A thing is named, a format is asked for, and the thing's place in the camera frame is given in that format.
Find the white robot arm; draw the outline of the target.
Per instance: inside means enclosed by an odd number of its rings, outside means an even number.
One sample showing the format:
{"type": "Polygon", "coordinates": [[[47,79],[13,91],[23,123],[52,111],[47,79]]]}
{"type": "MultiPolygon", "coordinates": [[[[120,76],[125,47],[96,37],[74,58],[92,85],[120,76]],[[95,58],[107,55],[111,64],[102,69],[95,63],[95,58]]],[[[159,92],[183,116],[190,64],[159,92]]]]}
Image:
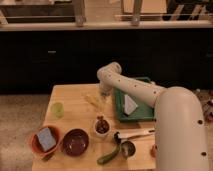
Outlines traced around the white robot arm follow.
{"type": "Polygon", "coordinates": [[[100,92],[113,87],[154,109],[156,171],[210,171],[202,105],[189,89],[165,88],[121,74],[112,62],[97,71],[100,92]]]}

